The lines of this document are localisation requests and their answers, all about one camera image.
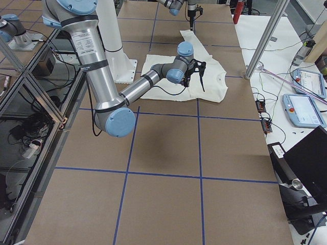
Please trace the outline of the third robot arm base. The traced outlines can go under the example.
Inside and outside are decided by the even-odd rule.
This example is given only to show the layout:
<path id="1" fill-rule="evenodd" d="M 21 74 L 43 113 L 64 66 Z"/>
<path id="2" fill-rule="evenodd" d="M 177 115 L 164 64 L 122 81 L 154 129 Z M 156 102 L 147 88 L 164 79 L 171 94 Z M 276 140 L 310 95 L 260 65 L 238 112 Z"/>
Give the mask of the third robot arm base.
<path id="1" fill-rule="evenodd" d="M 14 51 L 31 52 L 37 41 L 32 41 L 34 34 L 30 34 L 15 14 L 1 16 L 1 39 L 8 43 Z"/>

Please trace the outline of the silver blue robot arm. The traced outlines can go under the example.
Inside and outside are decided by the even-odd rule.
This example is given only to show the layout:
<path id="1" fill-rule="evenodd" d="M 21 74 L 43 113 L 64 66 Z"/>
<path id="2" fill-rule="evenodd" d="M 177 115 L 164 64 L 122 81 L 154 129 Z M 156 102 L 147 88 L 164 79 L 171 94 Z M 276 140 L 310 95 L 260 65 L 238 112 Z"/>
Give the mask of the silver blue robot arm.
<path id="1" fill-rule="evenodd" d="M 185 18 L 189 21 L 191 31 L 194 31 L 197 13 L 199 13 L 199 17 L 203 14 L 203 8 L 199 5 L 201 1 L 198 0 L 157 0 L 157 2 L 169 9 L 169 12 L 174 16 L 180 12 L 184 3 L 186 3 Z"/>
<path id="2" fill-rule="evenodd" d="M 177 47 L 172 63 L 155 64 L 138 80 L 118 92 L 100 39 L 97 1 L 43 1 L 45 25 L 68 32 L 72 38 L 80 69 L 86 73 L 96 99 L 92 119 L 96 126 L 113 137 L 125 137 L 133 131 L 136 118 L 128 108 L 131 103 L 154 87 L 160 80 L 188 87 L 195 72 L 203 77 L 206 62 L 194 58 L 191 43 Z"/>

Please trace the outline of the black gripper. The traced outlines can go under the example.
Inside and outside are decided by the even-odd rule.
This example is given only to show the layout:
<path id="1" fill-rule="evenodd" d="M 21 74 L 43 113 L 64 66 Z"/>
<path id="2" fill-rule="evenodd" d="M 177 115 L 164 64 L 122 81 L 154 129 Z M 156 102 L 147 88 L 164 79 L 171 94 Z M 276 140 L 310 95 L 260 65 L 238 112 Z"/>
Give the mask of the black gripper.
<path id="1" fill-rule="evenodd" d="M 202 90 L 203 90 L 203 92 L 205 92 L 204 83 L 203 83 L 203 75 L 204 75 L 204 72 L 205 72 L 205 67 L 202 67 L 201 65 L 202 65 L 201 61 L 198 61 L 196 59 L 192 59 L 190 61 L 189 67 L 188 67 L 185 75 L 187 77 L 190 77 L 193 73 L 198 73 L 199 78 L 200 78 L 200 84 L 201 84 Z"/>
<path id="2" fill-rule="evenodd" d="M 197 8 L 197 5 L 195 3 L 188 2 L 187 14 L 188 14 L 188 17 L 189 17 L 189 23 L 190 23 L 190 30 L 191 31 L 193 31 L 193 17 L 196 16 L 196 8 Z"/>

